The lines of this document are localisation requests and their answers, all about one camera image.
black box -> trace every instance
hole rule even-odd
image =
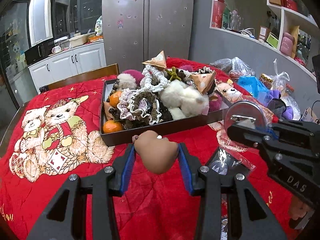
[[[164,136],[164,135],[168,135],[176,132],[181,132],[184,130],[193,129],[199,126],[204,126],[209,123],[221,121],[221,120],[224,120],[224,117],[228,110],[228,106],[222,103],[221,105],[222,109],[215,112],[211,112],[208,115],[201,114],[201,115],[188,117],[188,118],[184,118],[176,121],[162,122],[162,123],[149,125],[141,128],[134,128],[129,130],[123,130],[120,132],[104,134],[103,124],[106,122],[106,117],[104,114],[103,102],[107,100],[115,81],[116,81],[115,79],[105,81],[104,87],[103,87],[103,93],[102,93],[102,100],[101,100],[100,132],[101,132],[101,137],[107,146],[115,146],[115,145],[124,144],[124,143],[131,143],[132,136],[140,135],[143,132],[148,130],[153,130],[156,133]]]

orange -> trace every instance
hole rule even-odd
[[[122,124],[114,120],[106,121],[103,125],[104,133],[120,132],[122,130],[123,130]]]
[[[122,95],[121,91],[117,91],[117,92],[113,93],[109,98],[110,105],[113,107],[117,107],[117,104],[119,104],[119,102],[120,102],[119,98],[121,95]]]

silver refrigerator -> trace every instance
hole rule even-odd
[[[102,0],[107,65],[141,71],[161,50],[188,59],[192,13],[193,0]]]

white cup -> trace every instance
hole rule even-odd
[[[52,53],[58,53],[62,51],[61,47],[60,46],[55,46],[53,49],[52,49]]]

microwave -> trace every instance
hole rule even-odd
[[[51,38],[26,50],[24,55],[26,56],[27,65],[37,63],[51,55],[54,46],[54,40]]]

